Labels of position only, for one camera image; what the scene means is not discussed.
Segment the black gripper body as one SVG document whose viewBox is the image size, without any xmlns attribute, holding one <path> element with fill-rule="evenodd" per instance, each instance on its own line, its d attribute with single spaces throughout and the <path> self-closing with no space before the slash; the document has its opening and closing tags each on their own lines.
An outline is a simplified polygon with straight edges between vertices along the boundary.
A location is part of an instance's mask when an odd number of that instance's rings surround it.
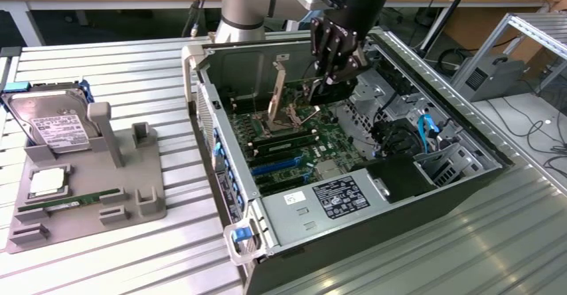
<svg viewBox="0 0 567 295">
<path fill-rule="evenodd" d="M 387 0 L 343 0 L 346 8 L 325 12 L 325 23 L 334 23 L 362 41 L 377 24 Z"/>
</svg>

